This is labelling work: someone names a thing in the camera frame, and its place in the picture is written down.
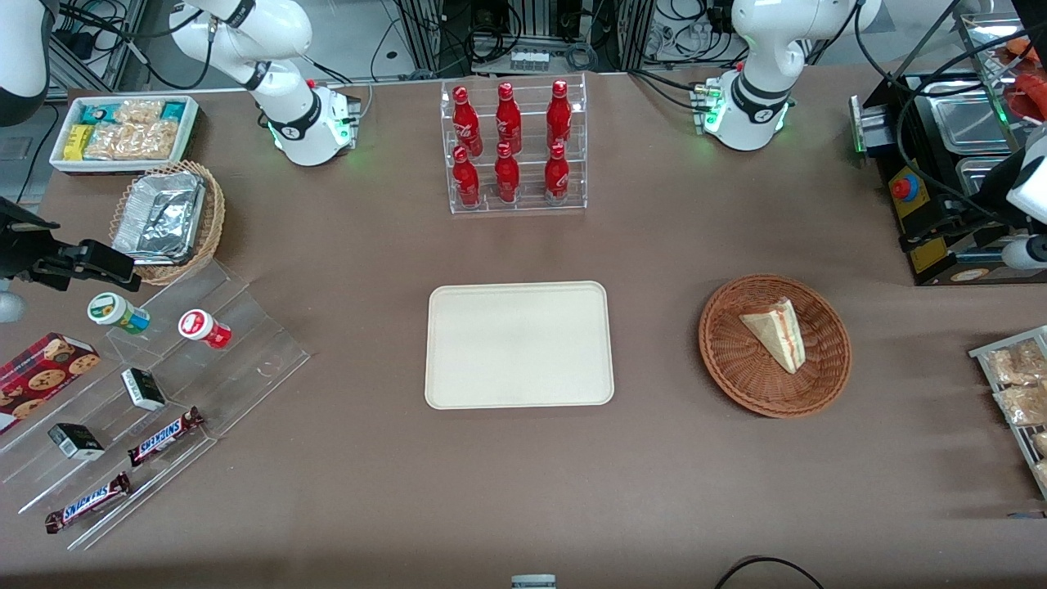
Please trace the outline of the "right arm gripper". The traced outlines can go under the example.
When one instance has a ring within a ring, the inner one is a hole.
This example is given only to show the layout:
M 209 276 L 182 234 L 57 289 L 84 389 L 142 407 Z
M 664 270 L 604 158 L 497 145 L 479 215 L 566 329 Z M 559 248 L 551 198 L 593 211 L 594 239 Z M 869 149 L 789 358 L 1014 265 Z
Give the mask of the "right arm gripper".
M 141 289 L 142 277 L 135 273 L 131 257 L 97 240 L 59 247 L 51 231 L 60 227 L 1 198 L 1 279 L 18 278 L 60 292 L 67 291 L 73 280 L 115 285 L 130 292 Z M 57 250 L 68 268 L 41 262 Z

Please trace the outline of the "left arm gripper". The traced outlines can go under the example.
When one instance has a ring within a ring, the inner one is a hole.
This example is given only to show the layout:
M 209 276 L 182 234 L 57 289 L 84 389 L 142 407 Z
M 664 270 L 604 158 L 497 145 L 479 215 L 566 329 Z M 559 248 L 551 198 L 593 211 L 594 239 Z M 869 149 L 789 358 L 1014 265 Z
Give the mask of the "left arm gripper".
M 1025 151 L 1013 152 L 996 164 L 982 179 L 978 190 L 978 204 L 988 213 L 960 200 L 945 200 L 943 201 L 945 220 L 939 223 L 910 232 L 905 221 L 898 221 L 900 225 L 898 245 L 901 252 L 913 253 L 938 239 L 942 239 L 946 251 L 953 253 L 979 250 L 982 249 L 978 241 L 980 232 L 1002 225 L 1010 227 L 1011 230 L 1026 230 L 1029 235 L 1044 234 L 1046 225 L 1042 221 L 1021 211 L 1006 199 L 1006 195 L 1013 189 L 1013 183 L 1018 180 L 1025 155 Z

